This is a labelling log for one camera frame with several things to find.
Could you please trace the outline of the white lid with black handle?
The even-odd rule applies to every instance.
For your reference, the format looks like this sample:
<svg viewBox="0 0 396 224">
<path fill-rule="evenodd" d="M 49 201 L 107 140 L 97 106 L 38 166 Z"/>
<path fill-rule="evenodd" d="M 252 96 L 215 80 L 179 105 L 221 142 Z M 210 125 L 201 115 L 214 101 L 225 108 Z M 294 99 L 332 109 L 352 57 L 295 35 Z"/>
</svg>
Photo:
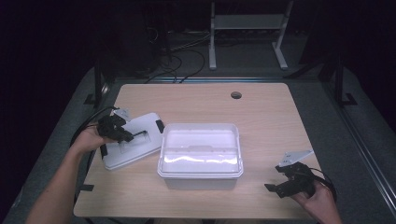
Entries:
<svg viewBox="0 0 396 224">
<path fill-rule="evenodd" d="M 161 149 L 164 125 L 156 113 L 127 121 L 123 128 L 134 135 L 129 143 L 108 143 L 101 147 L 107 170 L 116 170 Z"/>
</svg>

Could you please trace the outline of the person's left hand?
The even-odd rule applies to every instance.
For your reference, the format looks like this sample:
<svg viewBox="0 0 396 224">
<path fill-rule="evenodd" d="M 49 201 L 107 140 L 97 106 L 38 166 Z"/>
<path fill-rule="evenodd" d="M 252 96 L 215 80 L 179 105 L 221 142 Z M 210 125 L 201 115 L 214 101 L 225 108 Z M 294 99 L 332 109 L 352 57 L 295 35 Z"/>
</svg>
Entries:
<svg viewBox="0 0 396 224">
<path fill-rule="evenodd" d="M 115 143 L 115 140 L 101 136 L 97 131 L 97 124 L 94 123 L 81 131 L 70 148 L 79 154 L 84 154 L 107 143 Z"/>
</svg>

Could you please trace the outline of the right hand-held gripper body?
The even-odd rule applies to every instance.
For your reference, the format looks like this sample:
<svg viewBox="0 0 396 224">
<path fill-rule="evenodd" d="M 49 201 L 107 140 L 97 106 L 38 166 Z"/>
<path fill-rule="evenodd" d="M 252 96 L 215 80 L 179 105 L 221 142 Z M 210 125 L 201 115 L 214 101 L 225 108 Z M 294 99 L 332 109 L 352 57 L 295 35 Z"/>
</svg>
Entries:
<svg viewBox="0 0 396 224">
<path fill-rule="evenodd" d="M 291 172 L 289 174 L 284 174 L 288 178 L 288 181 L 282 184 L 288 192 L 287 197 L 299 192 L 305 192 L 309 197 L 314 195 L 315 187 L 313 185 L 313 174 L 307 165 L 301 163 L 301 160 L 313 153 L 313 149 L 286 152 L 279 162 L 278 165 L 280 167 L 292 166 Z"/>
</svg>

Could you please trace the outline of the white plastic storage box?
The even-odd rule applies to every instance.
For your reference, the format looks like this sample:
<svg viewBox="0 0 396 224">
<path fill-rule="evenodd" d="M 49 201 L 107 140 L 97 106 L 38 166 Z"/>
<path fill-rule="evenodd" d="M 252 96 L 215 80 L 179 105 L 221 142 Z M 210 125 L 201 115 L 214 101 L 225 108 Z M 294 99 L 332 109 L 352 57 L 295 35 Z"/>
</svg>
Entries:
<svg viewBox="0 0 396 224">
<path fill-rule="evenodd" d="M 167 125 L 157 173 L 169 189 L 233 189 L 244 173 L 237 127 L 231 123 Z"/>
</svg>

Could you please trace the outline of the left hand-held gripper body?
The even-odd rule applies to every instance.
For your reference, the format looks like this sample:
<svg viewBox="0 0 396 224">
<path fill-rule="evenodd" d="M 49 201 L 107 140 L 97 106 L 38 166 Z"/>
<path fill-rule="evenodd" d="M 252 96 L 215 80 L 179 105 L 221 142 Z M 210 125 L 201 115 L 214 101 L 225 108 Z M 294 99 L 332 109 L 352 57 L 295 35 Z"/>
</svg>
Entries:
<svg viewBox="0 0 396 224">
<path fill-rule="evenodd" d="M 128 115 L 125 110 L 115 110 L 112 115 L 106 115 L 98 120 L 97 131 L 101 136 L 120 141 L 125 137 L 123 125 L 127 123 Z"/>
</svg>

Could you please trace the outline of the black metal stand post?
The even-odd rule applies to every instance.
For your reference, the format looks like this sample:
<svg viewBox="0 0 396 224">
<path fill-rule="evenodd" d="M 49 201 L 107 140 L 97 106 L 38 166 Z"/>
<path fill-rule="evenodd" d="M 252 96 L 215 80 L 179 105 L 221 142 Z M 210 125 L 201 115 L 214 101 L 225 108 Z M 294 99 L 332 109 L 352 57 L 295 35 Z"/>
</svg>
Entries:
<svg viewBox="0 0 396 224">
<path fill-rule="evenodd" d="M 339 55 L 332 55 L 326 62 L 322 77 L 324 81 L 333 80 L 334 100 L 340 107 L 357 104 L 351 93 L 344 93 L 344 66 Z"/>
<path fill-rule="evenodd" d="M 99 58 L 93 67 L 93 86 L 94 92 L 89 94 L 84 101 L 85 105 L 92 105 L 98 108 L 108 92 L 108 77 L 106 75 L 106 61 Z"/>
</svg>

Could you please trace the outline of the white metal stand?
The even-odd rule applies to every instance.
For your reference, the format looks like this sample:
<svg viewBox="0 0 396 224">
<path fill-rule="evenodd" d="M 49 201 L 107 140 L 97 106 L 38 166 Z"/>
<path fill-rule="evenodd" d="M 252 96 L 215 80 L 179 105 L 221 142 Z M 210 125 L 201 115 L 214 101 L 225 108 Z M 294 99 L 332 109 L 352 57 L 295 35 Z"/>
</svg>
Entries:
<svg viewBox="0 0 396 224">
<path fill-rule="evenodd" d="M 209 69 L 217 69 L 216 61 L 216 31 L 223 30 L 273 30 L 278 31 L 278 37 L 272 43 L 277 62 L 281 70 L 289 67 L 281 50 L 283 38 L 290 19 L 295 0 L 287 0 L 283 14 L 257 14 L 257 15 L 220 15 L 216 13 L 216 3 L 211 2 L 210 37 L 208 45 Z"/>
</svg>

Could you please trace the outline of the person's right hand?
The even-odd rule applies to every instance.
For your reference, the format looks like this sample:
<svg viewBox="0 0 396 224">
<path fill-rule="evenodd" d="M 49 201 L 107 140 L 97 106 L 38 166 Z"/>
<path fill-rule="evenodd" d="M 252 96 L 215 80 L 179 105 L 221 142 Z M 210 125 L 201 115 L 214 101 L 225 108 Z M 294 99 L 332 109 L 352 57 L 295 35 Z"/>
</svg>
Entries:
<svg viewBox="0 0 396 224">
<path fill-rule="evenodd" d="M 319 224 L 343 224 L 331 191 L 318 181 L 314 187 L 316 192 L 311 197 L 300 192 L 291 198 Z"/>
</svg>

